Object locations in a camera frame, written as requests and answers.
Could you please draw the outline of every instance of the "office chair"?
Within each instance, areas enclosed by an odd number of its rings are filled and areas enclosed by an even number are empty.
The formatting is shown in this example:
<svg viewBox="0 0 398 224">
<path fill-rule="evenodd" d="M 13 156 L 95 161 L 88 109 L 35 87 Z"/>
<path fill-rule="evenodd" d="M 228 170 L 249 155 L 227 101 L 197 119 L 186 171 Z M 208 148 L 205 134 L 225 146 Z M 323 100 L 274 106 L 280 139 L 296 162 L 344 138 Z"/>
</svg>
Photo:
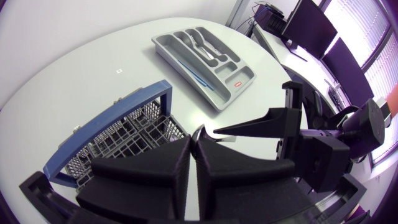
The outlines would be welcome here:
<svg viewBox="0 0 398 224">
<path fill-rule="evenodd" d="M 309 129 L 318 129 L 318 130 L 334 130 L 338 129 L 338 125 L 341 123 L 343 119 L 347 119 L 346 116 L 349 113 L 353 113 L 360 109 L 355 105 L 351 105 L 335 114 L 334 116 L 327 118 L 323 114 L 322 110 L 322 101 L 319 92 L 313 91 L 313 103 L 305 97 L 303 104 L 305 108 L 305 112 L 307 115 L 307 122 Z"/>
</svg>

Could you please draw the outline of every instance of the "gray cutlery tray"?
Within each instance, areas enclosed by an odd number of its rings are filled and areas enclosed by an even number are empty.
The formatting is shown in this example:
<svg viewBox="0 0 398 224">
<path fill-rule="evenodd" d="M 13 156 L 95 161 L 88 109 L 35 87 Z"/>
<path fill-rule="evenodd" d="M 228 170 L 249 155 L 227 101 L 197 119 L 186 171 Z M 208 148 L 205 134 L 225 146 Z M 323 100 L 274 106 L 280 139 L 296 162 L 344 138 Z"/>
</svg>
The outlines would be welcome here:
<svg viewBox="0 0 398 224">
<path fill-rule="evenodd" d="M 232 103 L 256 77 L 243 60 L 203 27 L 176 30 L 155 36 L 152 41 L 156 45 L 157 53 L 195 87 L 217 111 L 222 111 Z M 203 86 L 179 61 L 193 70 L 214 90 Z"/>
</svg>

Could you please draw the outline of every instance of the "computer monitor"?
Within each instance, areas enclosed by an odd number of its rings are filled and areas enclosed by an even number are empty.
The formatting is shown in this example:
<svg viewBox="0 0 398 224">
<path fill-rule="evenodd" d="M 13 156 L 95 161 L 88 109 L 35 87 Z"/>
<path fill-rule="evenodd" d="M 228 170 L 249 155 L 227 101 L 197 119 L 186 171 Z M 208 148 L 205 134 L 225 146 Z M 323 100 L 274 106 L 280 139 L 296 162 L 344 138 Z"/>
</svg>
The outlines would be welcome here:
<svg viewBox="0 0 398 224">
<path fill-rule="evenodd" d="M 298 1 L 282 31 L 282 35 L 293 42 L 289 44 L 285 41 L 286 47 L 303 59 L 304 57 L 296 50 L 297 45 L 315 58 L 321 59 L 336 34 L 335 27 L 311 0 Z"/>
<path fill-rule="evenodd" d="M 352 105 L 361 107 L 373 98 L 373 92 L 361 67 L 347 45 L 339 38 L 322 58 L 340 83 Z"/>
</svg>

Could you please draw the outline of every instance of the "white wall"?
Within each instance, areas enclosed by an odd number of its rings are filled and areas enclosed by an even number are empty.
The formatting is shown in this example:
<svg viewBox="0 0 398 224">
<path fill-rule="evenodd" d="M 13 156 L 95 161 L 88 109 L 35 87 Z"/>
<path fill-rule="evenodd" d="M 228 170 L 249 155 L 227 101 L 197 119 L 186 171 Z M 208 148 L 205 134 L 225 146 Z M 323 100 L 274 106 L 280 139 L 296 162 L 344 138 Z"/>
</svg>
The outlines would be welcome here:
<svg viewBox="0 0 398 224">
<path fill-rule="evenodd" d="M 0 109 L 37 72 L 91 40 L 166 17 L 225 24 L 235 2 L 7 0 L 0 12 Z"/>
</svg>

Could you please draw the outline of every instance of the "monitor stand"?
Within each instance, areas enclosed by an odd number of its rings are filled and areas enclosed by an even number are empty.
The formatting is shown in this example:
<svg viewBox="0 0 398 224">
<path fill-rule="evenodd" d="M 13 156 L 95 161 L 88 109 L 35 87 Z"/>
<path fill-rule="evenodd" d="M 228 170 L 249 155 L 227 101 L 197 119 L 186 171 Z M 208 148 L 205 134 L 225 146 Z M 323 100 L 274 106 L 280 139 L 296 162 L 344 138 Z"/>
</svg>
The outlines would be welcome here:
<svg viewBox="0 0 398 224">
<path fill-rule="evenodd" d="M 304 61 L 308 61 L 307 59 L 305 59 L 305 55 L 306 55 L 306 51 L 304 51 L 304 49 L 298 49 L 298 45 L 295 42 L 288 42 L 288 41 L 283 41 L 283 43 L 285 44 L 285 46 L 287 47 L 287 49 L 290 51 L 290 53 L 298 56 L 299 58 L 303 59 Z"/>
</svg>

